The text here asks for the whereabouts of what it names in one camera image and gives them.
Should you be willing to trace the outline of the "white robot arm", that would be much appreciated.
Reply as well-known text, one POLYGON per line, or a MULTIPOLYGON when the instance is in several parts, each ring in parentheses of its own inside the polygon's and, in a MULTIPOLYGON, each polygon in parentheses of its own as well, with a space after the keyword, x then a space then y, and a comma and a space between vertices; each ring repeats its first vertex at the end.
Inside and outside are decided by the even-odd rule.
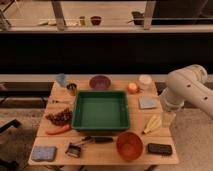
POLYGON ((190 65, 170 72, 166 88, 160 94, 163 108, 162 126, 169 127, 186 101, 206 113, 213 120, 213 90, 204 85, 208 74, 201 65, 190 65))

